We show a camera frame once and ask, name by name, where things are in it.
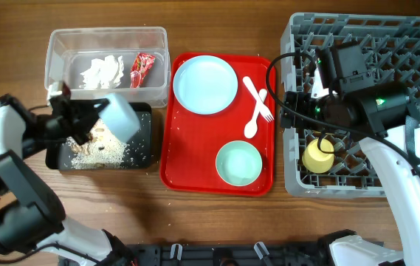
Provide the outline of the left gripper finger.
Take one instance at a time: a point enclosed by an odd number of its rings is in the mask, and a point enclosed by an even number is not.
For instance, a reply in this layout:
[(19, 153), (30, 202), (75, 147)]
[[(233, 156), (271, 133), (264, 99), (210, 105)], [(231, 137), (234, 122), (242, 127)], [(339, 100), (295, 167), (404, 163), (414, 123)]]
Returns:
[(99, 119), (99, 115), (87, 115), (75, 122), (75, 142), (83, 145), (91, 140), (90, 131)]
[(70, 100), (70, 105), (74, 113), (78, 115), (96, 114), (103, 111), (110, 101), (106, 98), (94, 100)]

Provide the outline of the blue bowl with food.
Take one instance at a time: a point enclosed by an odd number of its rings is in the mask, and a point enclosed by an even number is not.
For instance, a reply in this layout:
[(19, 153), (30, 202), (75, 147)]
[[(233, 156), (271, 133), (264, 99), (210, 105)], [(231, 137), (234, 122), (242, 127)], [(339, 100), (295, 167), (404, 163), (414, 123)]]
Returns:
[(122, 95), (108, 94), (105, 99), (109, 103), (99, 117), (119, 141), (127, 143), (140, 130), (137, 113)]

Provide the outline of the yellow plastic cup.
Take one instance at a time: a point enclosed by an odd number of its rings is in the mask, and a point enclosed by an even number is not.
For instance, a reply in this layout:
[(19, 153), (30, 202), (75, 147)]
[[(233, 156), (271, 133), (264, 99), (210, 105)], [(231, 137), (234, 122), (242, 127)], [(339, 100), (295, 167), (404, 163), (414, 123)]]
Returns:
[(318, 140), (316, 138), (307, 145), (303, 152), (302, 163), (308, 171), (322, 174), (330, 170), (334, 164), (334, 146), (328, 140), (322, 139), (319, 149)]

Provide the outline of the mint green bowl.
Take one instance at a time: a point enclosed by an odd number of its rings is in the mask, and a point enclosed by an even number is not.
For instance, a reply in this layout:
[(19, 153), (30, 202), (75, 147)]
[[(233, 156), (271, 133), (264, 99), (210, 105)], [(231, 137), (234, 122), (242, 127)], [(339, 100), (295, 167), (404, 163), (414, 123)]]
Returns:
[(216, 155), (215, 164), (219, 177), (235, 187), (254, 183), (263, 168), (259, 151), (243, 140), (234, 140), (223, 145)]

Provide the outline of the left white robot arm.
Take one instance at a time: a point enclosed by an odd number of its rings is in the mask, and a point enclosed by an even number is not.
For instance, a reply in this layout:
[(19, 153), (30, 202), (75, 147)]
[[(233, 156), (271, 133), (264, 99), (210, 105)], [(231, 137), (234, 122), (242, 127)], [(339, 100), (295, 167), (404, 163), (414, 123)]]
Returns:
[(0, 264), (13, 252), (22, 259), (47, 252), (79, 265), (133, 265), (133, 252), (116, 236), (69, 218), (26, 159), (68, 138), (87, 143), (98, 120), (128, 141), (140, 127), (136, 113), (116, 94), (96, 100), (59, 95), (50, 105), (50, 114), (37, 115), (12, 95), (0, 97)]

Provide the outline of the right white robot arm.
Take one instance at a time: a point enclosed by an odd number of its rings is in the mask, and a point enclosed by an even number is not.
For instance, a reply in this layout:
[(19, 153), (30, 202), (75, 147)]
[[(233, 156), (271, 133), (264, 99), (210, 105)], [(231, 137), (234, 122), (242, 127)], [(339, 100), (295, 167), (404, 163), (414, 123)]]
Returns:
[(400, 251), (362, 239), (352, 231), (320, 239), (326, 265), (420, 265), (420, 123), (407, 87), (376, 83), (362, 49), (348, 42), (317, 50), (310, 75), (328, 94), (287, 92), (279, 105), (287, 127), (347, 132), (358, 142), (379, 178), (396, 221)]

